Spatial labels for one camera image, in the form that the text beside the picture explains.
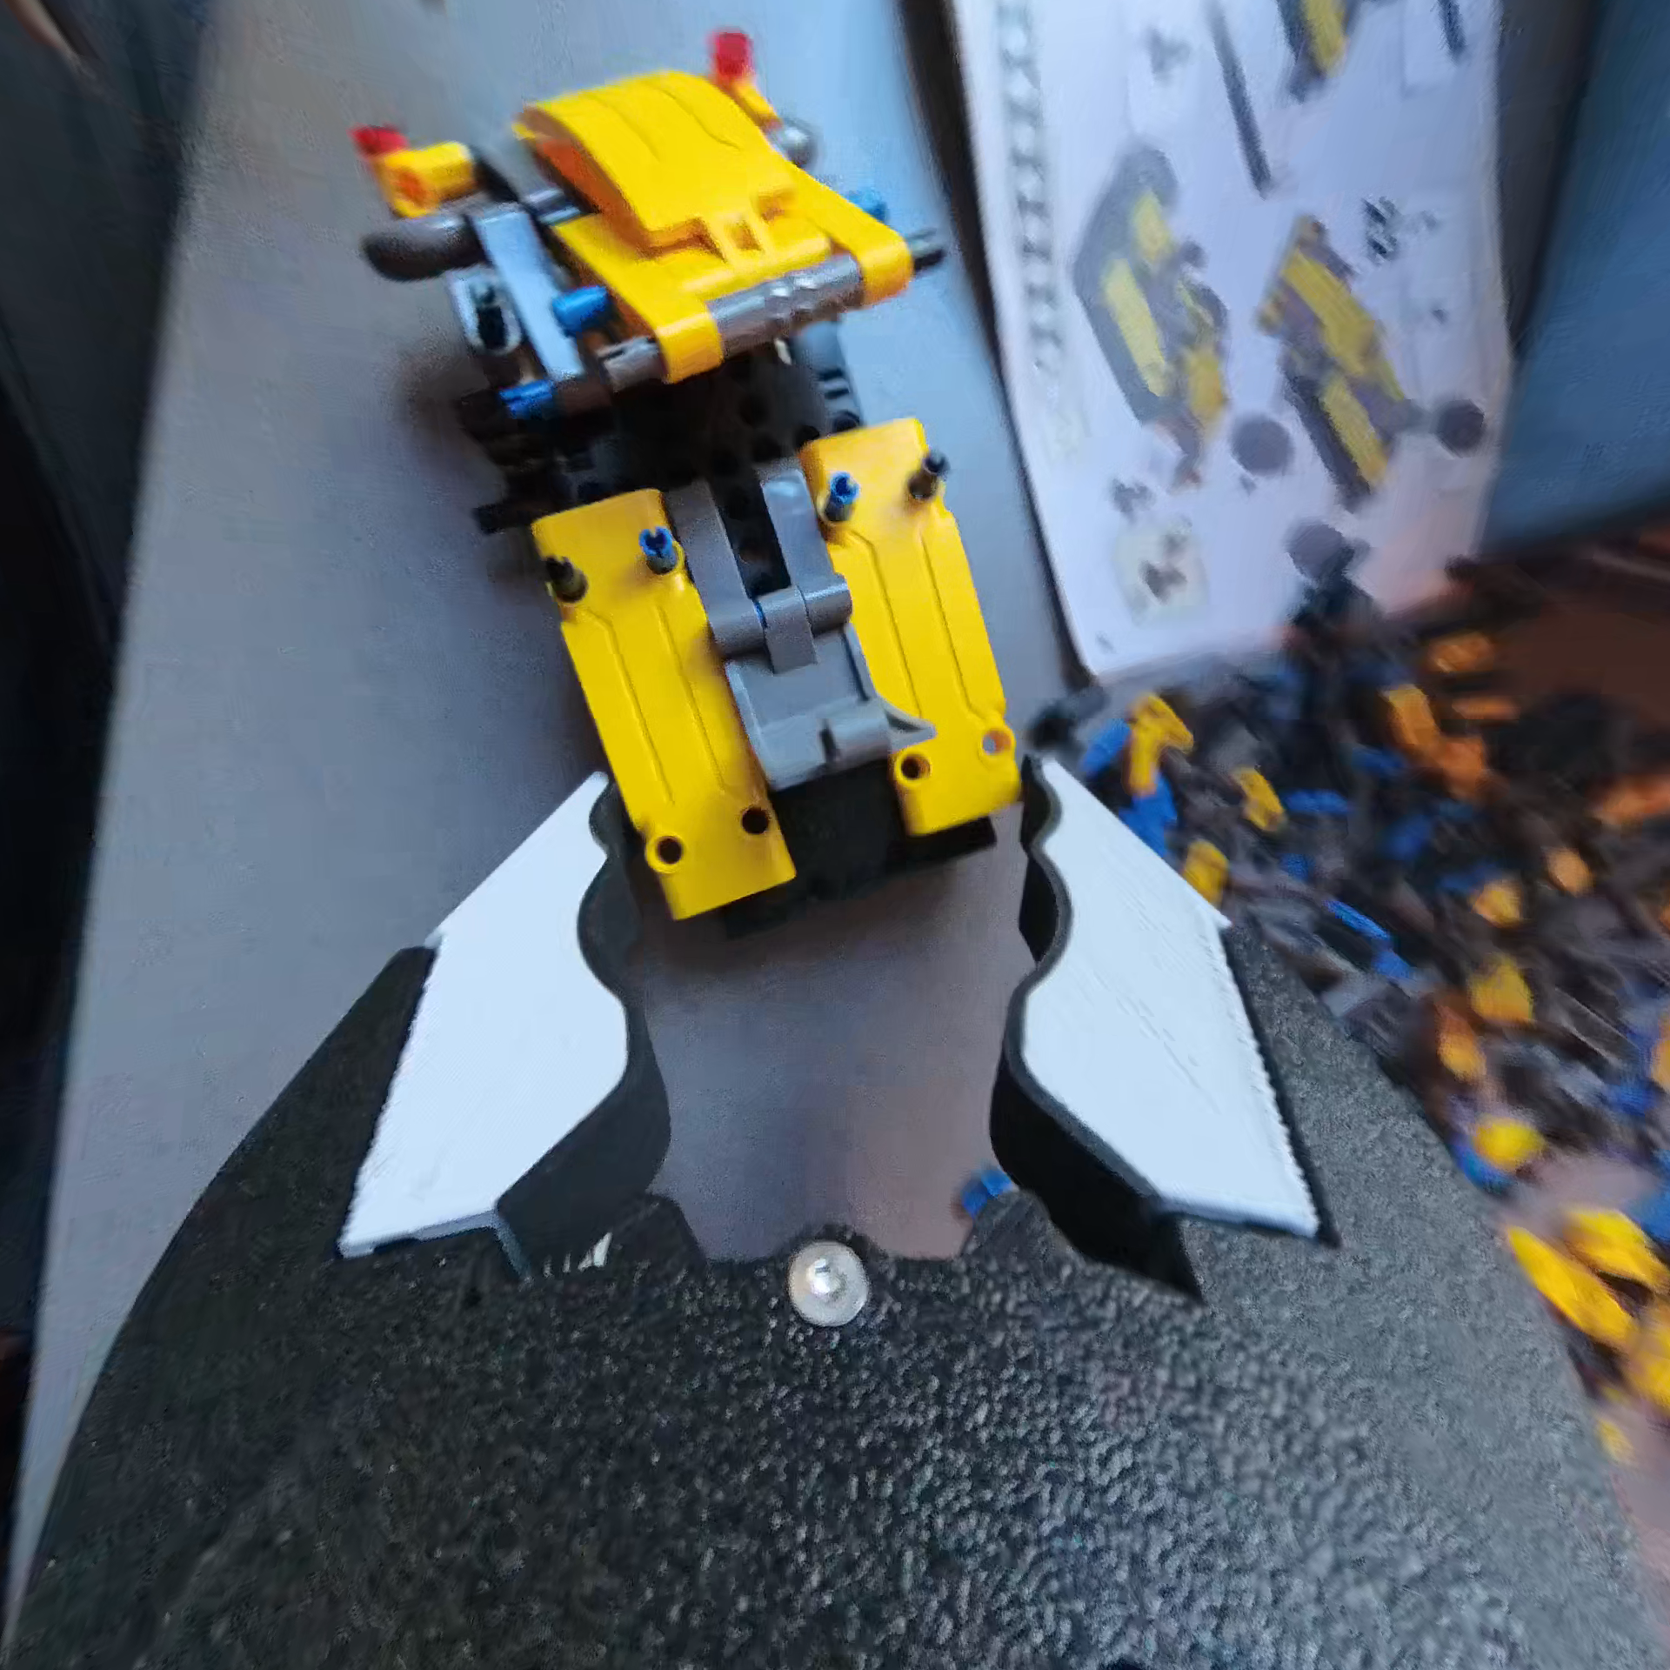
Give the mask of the person's dark clothed body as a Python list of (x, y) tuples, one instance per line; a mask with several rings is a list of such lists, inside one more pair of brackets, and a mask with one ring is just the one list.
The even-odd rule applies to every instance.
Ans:
[(139, 458), (213, 11), (2, 15), (4, 1541)]

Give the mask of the pile of mixed small pieces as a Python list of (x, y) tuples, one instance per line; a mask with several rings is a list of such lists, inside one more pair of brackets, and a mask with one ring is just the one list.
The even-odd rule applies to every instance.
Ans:
[(1523, 696), (1501, 653), (1549, 611), (1533, 577), (1471, 569), (1400, 621), (1364, 559), (1302, 569), (1268, 659), (1081, 686), (1030, 742), (1419, 1100), (1638, 1468), (1668, 1412), (1666, 730)]

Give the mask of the grey work desk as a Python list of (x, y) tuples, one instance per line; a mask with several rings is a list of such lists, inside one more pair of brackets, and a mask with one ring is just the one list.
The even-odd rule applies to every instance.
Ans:
[(189, 1207), (401, 949), (598, 764), (529, 559), (485, 541), (445, 299), (360, 257), (364, 122), (469, 140), (753, 36), (835, 182), (950, 235), (845, 329), (946, 452), (1008, 714), (1068, 675), (996, 370), (946, 5), (209, 5), (56, 1138), (12, 1593)]

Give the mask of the building instruction booklet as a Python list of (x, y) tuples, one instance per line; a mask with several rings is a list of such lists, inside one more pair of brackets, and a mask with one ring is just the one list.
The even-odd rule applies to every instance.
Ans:
[(988, 285), (1097, 681), (1384, 603), (1483, 529), (1511, 392), (1501, 5), (958, 3)]

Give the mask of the yellow black toy vehicle model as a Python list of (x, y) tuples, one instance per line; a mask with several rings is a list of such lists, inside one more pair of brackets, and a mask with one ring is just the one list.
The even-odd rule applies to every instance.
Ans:
[(702, 72), (529, 102), (507, 136), (362, 126), (390, 283), (443, 283), (457, 422), (529, 537), (676, 921), (739, 933), (994, 842), (1018, 744), (926, 430), (869, 424), (839, 333), (938, 265), (724, 30)]

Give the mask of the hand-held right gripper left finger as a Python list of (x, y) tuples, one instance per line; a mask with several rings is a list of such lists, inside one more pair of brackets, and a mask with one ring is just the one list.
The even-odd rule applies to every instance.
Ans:
[(489, 1233), (529, 1279), (620, 1251), (672, 1142), (630, 846), (596, 772), (433, 929), (342, 1257)]

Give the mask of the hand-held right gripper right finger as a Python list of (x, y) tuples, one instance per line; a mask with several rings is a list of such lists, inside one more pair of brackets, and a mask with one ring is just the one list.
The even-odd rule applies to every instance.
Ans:
[(998, 1168), (1083, 1259), (1187, 1297), (1185, 1223), (1320, 1243), (1227, 919), (1060, 762), (1020, 786), (1032, 969), (996, 1064)]

